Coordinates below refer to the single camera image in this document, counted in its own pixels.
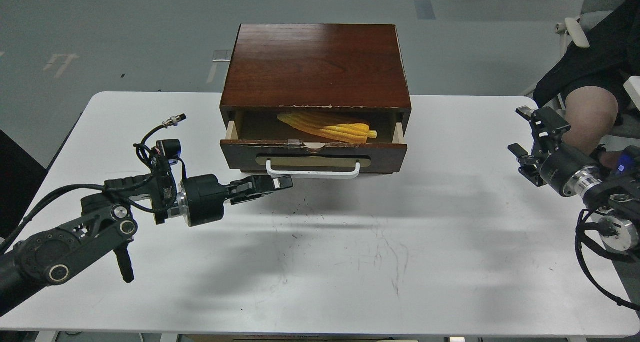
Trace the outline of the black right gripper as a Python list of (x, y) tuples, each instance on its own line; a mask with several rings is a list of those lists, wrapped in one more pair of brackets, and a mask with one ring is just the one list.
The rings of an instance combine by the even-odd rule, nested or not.
[[(562, 142), (571, 125), (553, 108), (533, 110), (521, 106), (516, 108), (516, 114), (528, 121), (534, 140), (531, 152), (518, 143), (508, 146), (519, 163), (518, 172), (526, 180), (536, 187), (547, 184), (562, 197), (583, 198), (587, 191), (602, 184), (596, 161)], [(550, 155), (549, 150), (556, 151)]]

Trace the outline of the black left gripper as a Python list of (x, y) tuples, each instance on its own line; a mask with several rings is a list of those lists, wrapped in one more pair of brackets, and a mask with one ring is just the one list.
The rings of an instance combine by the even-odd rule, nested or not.
[(268, 196), (294, 187), (288, 176), (252, 175), (231, 184), (221, 184), (215, 175), (192, 176), (181, 180), (178, 205), (189, 227), (220, 221), (224, 217), (225, 201), (233, 194), (233, 205)]

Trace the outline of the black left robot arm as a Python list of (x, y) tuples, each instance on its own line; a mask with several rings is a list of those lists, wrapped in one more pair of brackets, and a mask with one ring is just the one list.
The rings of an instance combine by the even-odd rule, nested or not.
[[(184, 217), (190, 227), (221, 221), (224, 204), (249, 202), (293, 187), (290, 176), (248, 176), (221, 184), (213, 174), (177, 182), (172, 167), (181, 162), (178, 139), (147, 140), (162, 129), (186, 119), (172, 116), (134, 144), (146, 175), (106, 180), (98, 184), (71, 184), (44, 196), (1, 244), (0, 310), (6, 315), (46, 287), (69, 282), (108, 253), (114, 253), (122, 279), (134, 281), (128, 246), (138, 232), (133, 209), (150, 213), (157, 225)], [(18, 241), (18, 236), (39, 212), (69, 192), (86, 189), (94, 194), (81, 200), (80, 217)]]

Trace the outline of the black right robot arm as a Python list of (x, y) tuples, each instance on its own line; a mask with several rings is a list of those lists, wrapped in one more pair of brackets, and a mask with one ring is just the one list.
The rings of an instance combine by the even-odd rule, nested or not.
[(522, 106), (516, 113), (532, 131), (534, 144), (528, 152), (519, 144), (508, 149), (519, 163), (519, 173), (537, 187), (548, 185), (562, 197), (578, 196), (594, 222), (580, 222), (579, 242), (617, 259), (639, 256), (639, 148), (624, 149), (617, 171), (606, 175), (594, 158), (563, 141), (570, 124), (546, 106), (533, 110)]

